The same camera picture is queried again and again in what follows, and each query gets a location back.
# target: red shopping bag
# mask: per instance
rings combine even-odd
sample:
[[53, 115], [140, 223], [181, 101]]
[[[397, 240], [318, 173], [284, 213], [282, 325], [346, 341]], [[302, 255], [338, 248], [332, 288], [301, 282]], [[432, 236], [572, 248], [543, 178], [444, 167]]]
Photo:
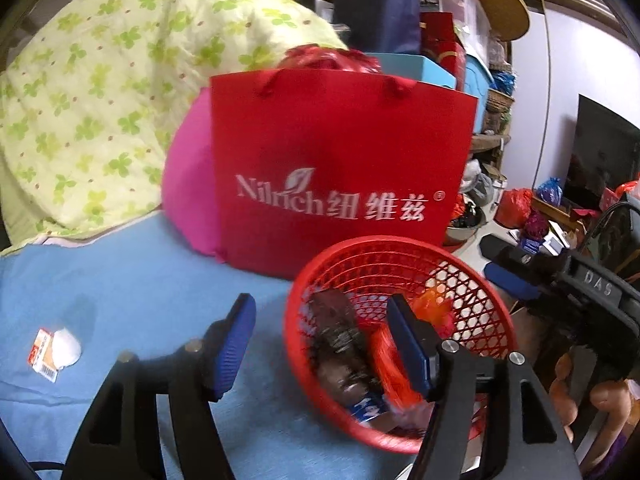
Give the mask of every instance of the red shopping bag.
[[474, 97], [335, 70], [233, 73], [210, 84], [220, 255], [231, 265], [291, 279], [347, 238], [442, 243]]

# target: blue storage box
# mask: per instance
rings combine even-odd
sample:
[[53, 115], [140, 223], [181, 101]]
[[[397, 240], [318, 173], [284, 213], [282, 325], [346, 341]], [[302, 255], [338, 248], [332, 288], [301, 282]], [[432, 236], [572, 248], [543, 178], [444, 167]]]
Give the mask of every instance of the blue storage box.
[[491, 73], [475, 57], [466, 55], [465, 94], [478, 98], [478, 110], [476, 110], [474, 123], [475, 134], [482, 132], [484, 108], [489, 98], [489, 85], [493, 80]]
[[456, 88], [456, 78], [443, 67], [424, 56], [413, 54], [383, 54], [367, 52], [367, 56], [377, 57], [382, 72], [389, 75], [399, 75], [407, 79], [415, 79], [432, 85]]

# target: red plastic basket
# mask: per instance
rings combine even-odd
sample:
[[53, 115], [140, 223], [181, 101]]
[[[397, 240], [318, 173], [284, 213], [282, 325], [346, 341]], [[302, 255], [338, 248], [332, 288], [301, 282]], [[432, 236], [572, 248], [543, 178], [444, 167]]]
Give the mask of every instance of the red plastic basket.
[[[455, 256], [410, 238], [367, 236], [335, 244], [306, 265], [287, 299], [284, 339], [293, 373], [318, 410], [369, 446], [416, 454], [422, 439], [366, 428], [320, 386], [308, 358], [315, 330], [309, 296], [339, 288], [349, 295], [360, 320], [373, 322], [385, 319], [389, 295], [401, 292], [411, 303], [432, 286], [452, 299], [457, 323], [453, 339], [461, 345], [497, 358], [516, 349], [510, 315], [488, 283]], [[479, 408], [474, 419], [483, 411]]]

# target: yellow green fabric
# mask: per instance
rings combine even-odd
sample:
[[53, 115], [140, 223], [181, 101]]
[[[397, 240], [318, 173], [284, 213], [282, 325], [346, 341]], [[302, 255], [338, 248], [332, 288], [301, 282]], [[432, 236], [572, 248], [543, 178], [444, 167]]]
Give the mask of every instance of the yellow green fabric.
[[166, 150], [207, 78], [306, 43], [344, 47], [292, 0], [73, 0], [0, 75], [12, 243], [89, 237], [158, 206]]

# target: human hand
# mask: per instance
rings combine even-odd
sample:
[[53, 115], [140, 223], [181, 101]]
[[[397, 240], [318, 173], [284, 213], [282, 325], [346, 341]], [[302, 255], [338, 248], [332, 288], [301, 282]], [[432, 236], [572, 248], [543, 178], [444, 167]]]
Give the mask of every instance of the human hand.
[[[556, 363], [556, 380], [549, 388], [549, 396], [569, 440], [574, 438], [569, 425], [578, 416], [578, 406], [569, 396], [569, 387], [566, 383], [571, 370], [571, 357], [565, 354]], [[595, 468], [606, 457], [629, 418], [633, 404], [625, 381], [605, 381], [597, 384], [591, 390], [590, 400], [596, 408], [609, 415], [600, 434], [580, 464], [580, 472], [583, 475]]]

